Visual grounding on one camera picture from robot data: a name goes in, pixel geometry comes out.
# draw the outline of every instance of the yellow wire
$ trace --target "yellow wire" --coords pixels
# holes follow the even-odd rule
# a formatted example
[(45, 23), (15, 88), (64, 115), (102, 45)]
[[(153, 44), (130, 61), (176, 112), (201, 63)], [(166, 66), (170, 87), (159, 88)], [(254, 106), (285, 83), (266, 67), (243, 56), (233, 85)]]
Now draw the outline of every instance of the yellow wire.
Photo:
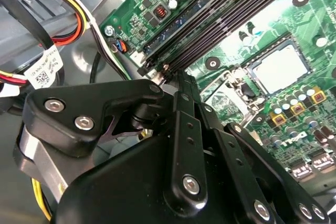
[(33, 184), (33, 190), (34, 190), (34, 195), (37, 201), (38, 206), (40, 207), (40, 209), (42, 210), (42, 212), (44, 213), (44, 215), (46, 216), (46, 218), (50, 221), (51, 220), (51, 216), (43, 202), (43, 198), (42, 198), (42, 189), (41, 189), (41, 184), (40, 182), (38, 182), (37, 180), (32, 178), (32, 184)]
[(79, 7), (79, 5), (75, 1), (73, 1), (73, 0), (67, 0), (67, 1), (70, 2), (70, 4), (79, 12), (80, 16), (83, 18), (83, 22), (84, 22), (84, 24), (83, 24), (83, 27), (84, 27), (83, 33), (84, 33), (86, 31), (87, 20), (86, 20), (86, 17), (85, 17), (85, 14), (84, 14), (83, 10)]
[(12, 77), (13, 76), (12, 73), (7, 73), (7, 72), (1, 71), (1, 70), (0, 70), (0, 74), (2, 74), (4, 76), (8, 76), (8, 77)]

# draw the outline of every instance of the white wire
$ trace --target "white wire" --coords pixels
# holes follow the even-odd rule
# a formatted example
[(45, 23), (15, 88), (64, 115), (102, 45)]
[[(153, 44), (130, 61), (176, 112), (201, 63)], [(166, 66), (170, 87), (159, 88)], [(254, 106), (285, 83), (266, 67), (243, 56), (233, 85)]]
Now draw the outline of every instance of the white wire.
[(110, 50), (109, 46), (106, 44), (106, 41), (104, 40), (104, 37), (100, 32), (100, 29), (99, 29), (99, 26), (97, 25), (96, 19), (93, 17), (91, 12), (86, 8), (86, 6), (83, 4), (83, 2), (81, 0), (74, 0), (74, 1), (82, 8), (82, 10), (88, 16), (89, 24), (90, 24), (90, 26), (92, 26), (92, 29), (94, 29), (95, 32), (97, 33), (99, 41), (100, 41), (101, 45), (103, 46), (104, 51), (109, 56), (109, 58), (117, 65), (117, 67), (119, 69), (122, 70), (122, 72), (124, 72), (126, 74), (126, 76), (129, 77), (128, 73), (125, 71), (125, 69), (121, 66), (121, 64), (116, 60), (116, 58), (111, 53), (111, 50)]

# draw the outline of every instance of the barcode label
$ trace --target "barcode label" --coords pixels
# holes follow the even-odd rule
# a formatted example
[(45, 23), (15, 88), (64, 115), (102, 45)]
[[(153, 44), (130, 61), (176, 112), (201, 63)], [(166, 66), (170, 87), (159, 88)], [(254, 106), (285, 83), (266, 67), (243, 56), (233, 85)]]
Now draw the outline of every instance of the barcode label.
[(24, 75), (35, 89), (50, 87), (56, 78), (56, 72), (63, 62), (55, 45), (43, 52), (43, 56), (32, 65)]

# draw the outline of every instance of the motherboard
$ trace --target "motherboard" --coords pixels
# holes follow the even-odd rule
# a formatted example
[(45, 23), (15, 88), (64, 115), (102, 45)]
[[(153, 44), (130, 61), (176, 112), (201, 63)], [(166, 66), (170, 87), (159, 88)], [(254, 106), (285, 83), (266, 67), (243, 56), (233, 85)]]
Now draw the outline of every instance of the motherboard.
[(335, 25), (336, 0), (124, 0), (100, 28), (142, 75), (193, 75), (301, 182), (336, 167)]
[(335, 5), (275, 0), (187, 69), (298, 181), (334, 169)]

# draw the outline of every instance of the electrolytic capacitor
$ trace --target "electrolytic capacitor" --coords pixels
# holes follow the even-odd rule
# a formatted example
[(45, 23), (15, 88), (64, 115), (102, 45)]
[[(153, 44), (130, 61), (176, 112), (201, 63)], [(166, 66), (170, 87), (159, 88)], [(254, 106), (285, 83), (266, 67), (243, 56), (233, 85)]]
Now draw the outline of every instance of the electrolytic capacitor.
[(279, 100), (278, 104), (283, 110), (288, 110), (290, 108), (290, 104), (284, 99)]
[(252, 41), (251, 37), (247, 35), (246, 32), (239, 32), (239, 39), (243, 42), (244, 45), (249, 45)]
[(289, 94), (286, 96), (286, 100), (290, 103), (290, 105), (294, 106), (296, 104), (298, 104), (298, 99), (296, 99), (296, 97), (292, 94)]
[(327, 139), (334, 139), (335, 138), (334, 133), (332, 133), (332, 131), (326, 126), (323, 126), (321, 128), (321, 132), (327, 137)]
[(328, 43), (328, 39), (325, 36), (317, 34), (313, 37), (313, 43), (317, 47), (324, 47)]
[(179, 0), (168, 0), (168, 8), (170, 10), (175, 10), (179, 5)]
[(271, 105), (271, 109), (272, 109), (272, 110), (274, 111), (274, 113), (276, 113), (277, 115), (282, 113), (282, 109), (280, 108), (280, 106), (277, 105), (277, 104), (275, 104), (275, 103)]
[(299, 99), (299, 101), (304, 101), (307, 98), (307, 95), (303, 93), (301, 90), (294, 91), (293, 95), (295, 95), (295, 97)]
[(304, 122), (307, 123), (310, 128), (315, 128), (319, 126), (319, 123), (312, 116), (308, 116), (304, 120)]
[(314, 136), (316, 140), (319, 141), (321, 144), (325, 144), (328, 141), (327, 138), (319, 130), (314, 131)]
[(297, 137), (299, 135), (299, 133), (295, 130), (294, 127), (286, 127), (286, 133), (290, 136), (290, 137)]
[(282, 141), (278, 135), (271, 136), (270, 140), (276, 147), (279, 147), (282, 144)]
[(263, 33), (263, 31), (257, 29), (251, 21), (247, 23), (247, 30), (252, 35), (261, 35)]
[(315, 94), (315, 90), (312, 89), (311, 87), (309, 87), (308, 85), (303, 85), (303, 86), (301, 87), (301, 91), (302, 91), (303, 93), (305, 93), (306, 95), (308, 95), (309, 97), (311, 97), (312, 95)]

